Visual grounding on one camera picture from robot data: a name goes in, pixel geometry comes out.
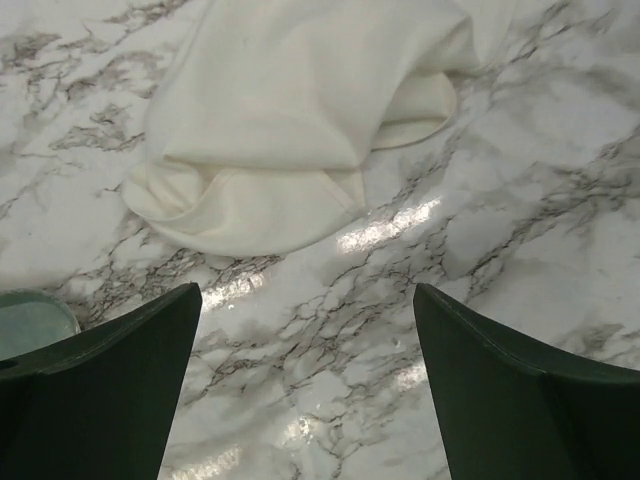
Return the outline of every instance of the black object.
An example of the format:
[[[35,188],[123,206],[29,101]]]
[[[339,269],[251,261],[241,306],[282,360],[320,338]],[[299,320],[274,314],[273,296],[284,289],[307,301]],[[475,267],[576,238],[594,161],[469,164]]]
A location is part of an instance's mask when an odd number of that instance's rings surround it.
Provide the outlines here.
[[[201,303],[183,285],[0,362],[0,479],[156,480]]]
[[[640,372],[551,347],[419,285],[452,480],[637,480]]]

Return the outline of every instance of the folded cloth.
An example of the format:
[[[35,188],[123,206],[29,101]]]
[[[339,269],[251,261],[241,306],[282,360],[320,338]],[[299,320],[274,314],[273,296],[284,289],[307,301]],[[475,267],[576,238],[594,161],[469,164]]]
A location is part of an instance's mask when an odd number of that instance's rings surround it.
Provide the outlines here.
[[[146,116],[123,184],[180,246],[246,257],[330,235],[366,209],[372,149],[437,131],[443,72],[489,62],[517,0],[213,0]]]

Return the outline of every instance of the green dish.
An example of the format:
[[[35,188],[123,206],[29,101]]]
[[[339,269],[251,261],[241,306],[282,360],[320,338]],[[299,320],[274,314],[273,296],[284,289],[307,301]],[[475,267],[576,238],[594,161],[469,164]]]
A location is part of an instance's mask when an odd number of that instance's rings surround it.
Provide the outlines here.
[[[0,361],[79,332],[69,307],[54,296],[40,290],[0,292]]]

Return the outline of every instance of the teal container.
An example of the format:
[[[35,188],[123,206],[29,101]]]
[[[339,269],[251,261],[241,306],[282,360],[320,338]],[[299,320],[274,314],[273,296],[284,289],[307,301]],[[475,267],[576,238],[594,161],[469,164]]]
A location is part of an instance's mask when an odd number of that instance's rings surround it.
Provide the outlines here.
[[[54,296],[40,290],[0,292],[0,361],[79,332],[69,307]]]

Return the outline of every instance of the white marble table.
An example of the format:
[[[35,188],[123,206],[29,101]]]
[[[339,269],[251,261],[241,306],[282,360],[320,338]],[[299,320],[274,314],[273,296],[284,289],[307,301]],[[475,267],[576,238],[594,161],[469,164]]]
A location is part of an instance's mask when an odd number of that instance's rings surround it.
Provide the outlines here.
[[[0,0],[0,288],[91,327],[200,283],[162,479],[448,478],[417,282],[640,368],[638,2],[525,2],[499,65],[457,81],[455,121],[368,160],[367,218],[238,261],[167,246],[118,194],[205,0],[28,3]]]

